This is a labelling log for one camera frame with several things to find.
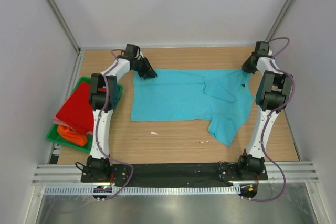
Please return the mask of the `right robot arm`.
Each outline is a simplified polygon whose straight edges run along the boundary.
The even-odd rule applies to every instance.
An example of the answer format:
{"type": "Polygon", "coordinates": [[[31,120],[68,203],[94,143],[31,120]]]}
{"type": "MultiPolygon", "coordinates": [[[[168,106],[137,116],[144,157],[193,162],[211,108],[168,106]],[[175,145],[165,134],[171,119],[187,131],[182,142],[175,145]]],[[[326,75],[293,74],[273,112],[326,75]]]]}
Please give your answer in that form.
{"type": "Polygon", "coordinates": [[[262,74],[255,102],[258,115],[253,135],[239,157],[238,172],[243,179],[255,179],[265,171],[266,146],[275,120],[295,92],[293,75],[281,70],[272,55],[270,43],[256,42],[255,49],[242,65],[246,73],[262,74]]]}

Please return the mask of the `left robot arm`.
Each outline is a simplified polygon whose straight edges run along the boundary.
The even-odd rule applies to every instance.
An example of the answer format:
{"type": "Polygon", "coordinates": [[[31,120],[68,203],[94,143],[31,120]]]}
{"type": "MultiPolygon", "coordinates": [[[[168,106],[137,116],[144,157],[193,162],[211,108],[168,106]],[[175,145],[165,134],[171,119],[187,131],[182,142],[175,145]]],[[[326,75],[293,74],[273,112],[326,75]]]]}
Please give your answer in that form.
{"type": "Polygon", "coordinates": [[[118,81],[130,71],[145,80],[158,75],[139,46],[127,44],[118,56],[115,52],[116,49],[111,51],[113,64],[101,73],[93,73],[90,78],[89,104],[93,114],[93,138],[86,165],[81,169],[81,181],[85,183],[107,182],[112,178],[109,131],[112,115],[119,103],[118,81]]]}

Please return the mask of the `turquoise t shirt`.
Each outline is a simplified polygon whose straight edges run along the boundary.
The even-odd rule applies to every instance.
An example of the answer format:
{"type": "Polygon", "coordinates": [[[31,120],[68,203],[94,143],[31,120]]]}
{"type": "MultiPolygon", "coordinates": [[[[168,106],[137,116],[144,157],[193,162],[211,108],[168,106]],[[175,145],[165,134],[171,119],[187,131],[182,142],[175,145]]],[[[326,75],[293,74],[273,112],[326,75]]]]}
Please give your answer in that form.
{"type": "Polygon", "coordinates": [[[159,69],[154,79],[134,77],[134,122],[209,121],[208,132],[230,146],[249,118],[251,74],[241,69],[159,69]]]}

